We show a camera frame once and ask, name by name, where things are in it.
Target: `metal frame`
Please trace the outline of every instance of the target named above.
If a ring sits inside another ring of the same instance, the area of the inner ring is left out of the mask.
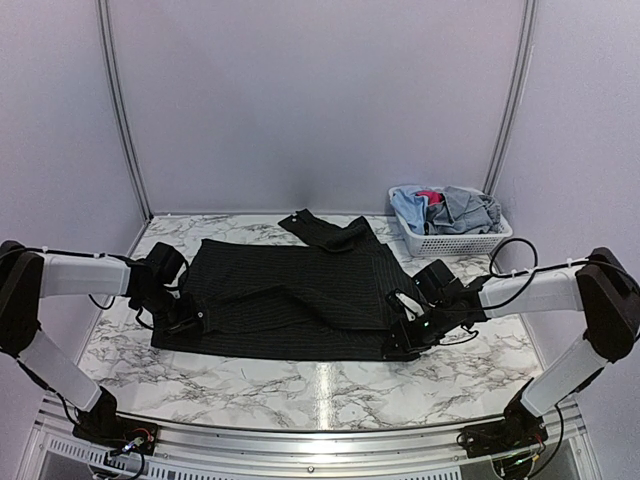
[[[522,92],[527,80],[529,71],[529,61],[533,50],[533,33],[538,11],[538,0],[525,0],[524,14],[522,17],[522,27],[520,29],[520,40],[518,42],[518,53],[516,54],[516,62],[511,77],[511,86],[507,97],[507,105],[502,116],[502,123],[496,144],[491,156],[489,171],[485,178],[482,190],[493,195],[498,185],[500,173],[504,167],[504,160],[511,138],[513,123],[515,121],[518,107],[522,98]]]
[[[564,438],[570,442],[581,479],[600,480],[597,470],[593,468],[592,454],[585,441],[586,430],[577,405],[573,401],[565,402],[562,411],[565,418]],[[208,477],[234,480],[428,478],[429,474],[444,475],[445,472],[457,471],[465,464],[488,460],[488,457],[468,459],[464,450],[456,445],[462,426],[487,418],[429,427],[363,432],[256,431],[160,420],[156,452],[153,457],[147,458],[149,469],[143,478],[182,479],[189,478],[189,474],[193,478],[200,475],[202,480]],[[549,444],[552,445],[557,441],[560,431],[555,411],[545,416],[545,422],[550,434]],[[86,459],[97,466],[102,463],[101,455],[108,449],[73,438],[71,424],[65,417],[62,405],[57,398],[48,395],[38,413],[17,479],[38,478],[46,453],[65,454],[65,450],[67,456]],[[126,468],[126,460],[121,460],[125,465],[120,468]],[[130,463],[128,470],[135,471],[139,465],[137,458]]]
[[[142,172],[140,170],[140,164],[138,163],[138,157],[133,144],[129,121],[127,120],[120,75],[118,73],[118,63],[116,61],[109,2],[107,0],[96,0],[96,8],[98,13],[98,26],[100,27],[100,40],[102,43],[105,67],[107,70],[109,92],[111,94],[111,102],[113,104],[122,149],[125,154],[127,170],[129,172],[129,177],[131,178],[131,184],[133,186],[133,191],[142,217],[148,221],[153,218],[153,212],[149,205],[149,198],[142,179]]]

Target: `black garment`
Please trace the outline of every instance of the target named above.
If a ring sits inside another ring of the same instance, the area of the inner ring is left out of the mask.
[[[419,295],[389,247],[363,217],[340,228],[303,210],[280,226],[310,246],[203,240],[183,286],[204,313],[203,334],[155,331],[152,346],[279,360],[382,360],[398,315],[386,294],[400,288]]]

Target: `metal pole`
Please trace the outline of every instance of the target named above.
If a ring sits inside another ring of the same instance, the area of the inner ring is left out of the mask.
[[[133,186],[140,212],[144,220],[149,221],[153,218],[153,215],[151,207],[149,206],[147,191],[142,180],[142,173],[140,171],[138,157],[136,156],[136,151],[133,145],[129,121],[127,120],[127,113],[122,96],[115,46],[113,42],[113,28],[111,25],[109,3],[107,0],[96,0],[96,7],[98,9],[98,26],[100,28],[100,38],[102,42],[105,67],[107,70],[107,83],[109,85],[111,102],[113,104],[120,141],[122,142],[122,148],[125,154],[127,170],[131,178],[131,184]]]
[[[524,15],[522,17],[522,28],[520,29],[520,40],[518,42],[518,53],[511,78],[511,86],[509,87],[509,96],[500,132],[493,149],[489,171],[484,182],[483,191],[489,195],[495,193],[498,185],[498,179],[504,166],[504,159],[511,138],[511,131],[516,117],[520,99],[524,90],[524,84],[529,68],[529,60],[531,56],[531,46],[533,43],[533,30],[535,25],[536,13],[538,10],[537,0],[526,0],[524,7]]]

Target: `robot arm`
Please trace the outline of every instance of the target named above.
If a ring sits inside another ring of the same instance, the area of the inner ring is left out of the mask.
[[[389,356],[427,350],[458,326],[468,329],[514,313],[574,310],[586,318],[584,334],[516,394],[504,410],[504,420],[462,430],[462,446],[469,457],[546,440],[542,415],[567,395],[586,388],[607,364],[627,356],[640,327],[638,285],[605,248],[567,266],[478,277],[467,286],[436,261],[413,280],[426,301],[412,299],[408,305],[399,291],[387,297],[392,307],[406,314],[391,327],[385,345]],[[413,310],[416,302],[425,307],[421,312]]]
[[[139,428],[155,432],[157,426],[116,415],[113,395],[80,370],[41,329],[40,299],[78,294],[124,296],[130,298],[131,308],[145,308],[167,330],[179,330],[193,322],[191,303],[189,298],[172,293],[166,284],[174,280],[183,264],[184,257],[162,243],[140,261],[26,249],[10,241],[0,246],[1,351],[13,357],[39,385],[79,410],[75,436],[116,447],[129,432]],[[147,442],[145,453],[152,450],[153,442]]]

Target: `blue clothing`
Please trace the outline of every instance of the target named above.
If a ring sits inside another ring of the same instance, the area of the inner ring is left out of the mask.
[[[420,185],[407,185],[399,187],[393,192],[391,206],[409,224],[413,233],[424,235],[425,213],[429,206],[428,197],[419,197],[416,193],[425,190]]]
[[[499,233],[500,204],[489,195],[476,195],[462,188],[435,189],[444,201],[428,205],[426,197],[415,194],[424,187],[400,187],[391,205],[418,235],[475,235]]]

